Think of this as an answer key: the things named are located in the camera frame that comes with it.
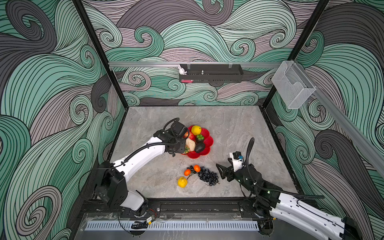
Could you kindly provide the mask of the black wall shelf tray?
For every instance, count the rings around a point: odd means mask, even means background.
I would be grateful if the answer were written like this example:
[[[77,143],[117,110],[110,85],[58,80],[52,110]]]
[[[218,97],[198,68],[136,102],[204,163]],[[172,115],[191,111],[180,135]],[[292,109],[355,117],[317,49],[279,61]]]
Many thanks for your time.
[[[181,66],[187,71],[186,75],[179,74],[181,83],[240,83],[244,76],[241,65],[191,65],[189,69],[187,65]]]

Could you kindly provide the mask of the red flower-shaped fruit bowl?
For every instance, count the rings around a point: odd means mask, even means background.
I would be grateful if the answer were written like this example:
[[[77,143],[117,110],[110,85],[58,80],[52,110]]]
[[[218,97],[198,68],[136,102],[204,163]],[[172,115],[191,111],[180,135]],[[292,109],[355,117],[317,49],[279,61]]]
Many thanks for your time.
[[[190,159],[198,159],[200,156],[208,155],[211,151],[211,146],[214,144],[214,139],[211,137],[210,132],[205,128],[197,131],[197,127],[189,126],[189,131],[184,135],[186,144],[183,155]]]

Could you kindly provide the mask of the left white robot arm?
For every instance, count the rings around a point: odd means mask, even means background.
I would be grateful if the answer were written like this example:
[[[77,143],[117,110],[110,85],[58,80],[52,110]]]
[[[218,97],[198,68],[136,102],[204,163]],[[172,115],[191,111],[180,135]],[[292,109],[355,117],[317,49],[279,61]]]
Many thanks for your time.
[[[109,208],[123,207],[131,210],[135,216],[145,215],[148,199],[139,191],[129,191],[127,182],[143,166],[154,158],[169,153],[172,156],[185,151],[188,128],[179,118],[170,120],[165,126],[140,148],[128,156],[102,163],[96,170],[95,193]]]

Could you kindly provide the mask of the dark fake avocado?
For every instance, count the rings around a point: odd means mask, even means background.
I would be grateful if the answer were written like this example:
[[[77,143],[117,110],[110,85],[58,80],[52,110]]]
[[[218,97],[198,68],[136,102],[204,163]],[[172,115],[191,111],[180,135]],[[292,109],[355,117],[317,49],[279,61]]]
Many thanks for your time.
[[[196,147],[195,147],[195,152],[196,153],[201,153],[202,151],[204,151],[206,148],[206,145],[204,142],[197,142],[196,143]]]

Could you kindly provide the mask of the small orange fake tangerine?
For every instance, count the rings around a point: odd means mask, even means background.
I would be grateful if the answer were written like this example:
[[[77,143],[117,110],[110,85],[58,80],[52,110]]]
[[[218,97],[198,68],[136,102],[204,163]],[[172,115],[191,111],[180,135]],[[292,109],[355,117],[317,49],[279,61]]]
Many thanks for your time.
[[[184,175],[185,175],[186,177],[190,176],[191,174],[192,174],[192,170],[191,170],[191,169],[186,169],[186,170],[184,171]]]

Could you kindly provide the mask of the clear plastic wall bin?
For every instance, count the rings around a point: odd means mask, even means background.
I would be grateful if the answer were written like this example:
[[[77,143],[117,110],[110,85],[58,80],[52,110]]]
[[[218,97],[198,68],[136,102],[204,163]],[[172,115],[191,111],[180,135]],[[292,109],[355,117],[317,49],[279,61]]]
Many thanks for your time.
[[[283,61],[272,83],[288,109],[299,109],[316,91],[310,76],[295,61]]]

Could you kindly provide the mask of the small yellow fake lemon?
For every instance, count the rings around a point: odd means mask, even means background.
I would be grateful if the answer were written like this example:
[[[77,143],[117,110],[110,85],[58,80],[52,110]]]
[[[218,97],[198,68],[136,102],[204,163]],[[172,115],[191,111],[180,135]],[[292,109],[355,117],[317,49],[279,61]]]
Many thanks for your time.
[[[188,184],[188,180],[186,178],[181,177],[178,179],[178,186],[180,188],[185,188],[187,186],[187,184]]]

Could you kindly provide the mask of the large yellow fake lemon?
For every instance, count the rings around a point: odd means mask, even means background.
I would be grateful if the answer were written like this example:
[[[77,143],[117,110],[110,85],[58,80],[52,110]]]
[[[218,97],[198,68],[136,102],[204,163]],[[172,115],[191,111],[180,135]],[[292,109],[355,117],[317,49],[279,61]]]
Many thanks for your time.
[[[192,127],[191,132],[195,136],[200,135],[202,132],[202,128],[200,126],[195,125]]]

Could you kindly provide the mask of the cream fake pear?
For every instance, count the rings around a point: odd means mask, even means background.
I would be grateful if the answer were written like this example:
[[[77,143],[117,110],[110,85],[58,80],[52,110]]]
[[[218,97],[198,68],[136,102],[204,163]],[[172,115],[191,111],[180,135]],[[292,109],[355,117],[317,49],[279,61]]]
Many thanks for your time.
[[[196,148],[196,142],[188,138],[186,140],[186,150],[188,152],[193,152],[195,148]]]

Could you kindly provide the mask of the aluminium wall rail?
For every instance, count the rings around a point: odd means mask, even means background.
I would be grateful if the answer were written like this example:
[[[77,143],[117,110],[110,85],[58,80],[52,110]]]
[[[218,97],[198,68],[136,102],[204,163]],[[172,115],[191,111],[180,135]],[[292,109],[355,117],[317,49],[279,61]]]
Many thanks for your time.
[[[241,65],[244,68],[278,68],[282,62],[154,62],[154,61],[120,61],[108,62],[111,68],[176,68],[179,65]]]

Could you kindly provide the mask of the red fake apple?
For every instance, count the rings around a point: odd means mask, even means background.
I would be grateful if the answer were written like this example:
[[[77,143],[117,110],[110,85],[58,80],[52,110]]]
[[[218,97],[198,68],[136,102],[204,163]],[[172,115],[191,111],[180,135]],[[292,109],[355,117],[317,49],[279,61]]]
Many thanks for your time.
[[[193,133],[191,133],[191,132],[187,132],[187,133],[185,133],[184,138],[185,138],[185,139],[188,138],[188,139],[190,139],[190,140],[192,140],[192,141],[195,141],[195,140],[196,140],[196,136],[195,136]]]

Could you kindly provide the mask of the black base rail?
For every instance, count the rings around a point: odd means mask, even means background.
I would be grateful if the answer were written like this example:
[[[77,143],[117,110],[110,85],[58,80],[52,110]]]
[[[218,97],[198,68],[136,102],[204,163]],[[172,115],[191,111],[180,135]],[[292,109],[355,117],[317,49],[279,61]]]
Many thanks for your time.
[[[101,200],[85,201],[81,207],[82,214],[118,214],[122,218],[143,218],[155,216],[169,219],[176,214],[234,214],[242,218],[256,219],[268,216],[269,211],[277,206],[271,202],[268,206],[259,198],[149,198],[144,204],[144,211],[132,211],[129,208],[108,207]]]

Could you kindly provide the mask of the dark maroon fake fruit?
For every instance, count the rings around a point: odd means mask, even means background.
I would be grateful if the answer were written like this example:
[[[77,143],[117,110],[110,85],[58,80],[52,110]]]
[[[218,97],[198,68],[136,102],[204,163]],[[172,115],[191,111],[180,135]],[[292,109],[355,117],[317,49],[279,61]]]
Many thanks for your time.
[[[196,140],[197,140],[197,142],[203,142],[204,139],[205,139],[205,137],[204,137],[203,135],[201,135],[201,134],[196,135]]]

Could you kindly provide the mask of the dark fake grape bunch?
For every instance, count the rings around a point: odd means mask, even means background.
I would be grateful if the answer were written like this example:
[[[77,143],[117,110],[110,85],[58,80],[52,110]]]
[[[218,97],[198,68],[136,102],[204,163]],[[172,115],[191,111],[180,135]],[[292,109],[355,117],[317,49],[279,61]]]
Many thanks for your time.
[[[202,167],[198,172],[199,179],[209,186],[215,186],[219,183],[219,175],[216,172],[211,171],[208,168]]]

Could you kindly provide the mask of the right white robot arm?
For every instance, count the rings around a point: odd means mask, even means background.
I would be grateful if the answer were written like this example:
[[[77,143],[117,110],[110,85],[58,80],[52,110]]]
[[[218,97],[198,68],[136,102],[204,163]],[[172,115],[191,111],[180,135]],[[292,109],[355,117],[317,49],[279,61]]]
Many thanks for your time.
[[[268,223],[279,219],[310,234],[318,240],[361,240],[363,234],[350,217],[336,217],[325,213],[305,200],[315,196],[292,194],[263,179],[252,164],[235,170],[217,165],[220,176],[229,182],[236,181],[253,196],[257,216]]]

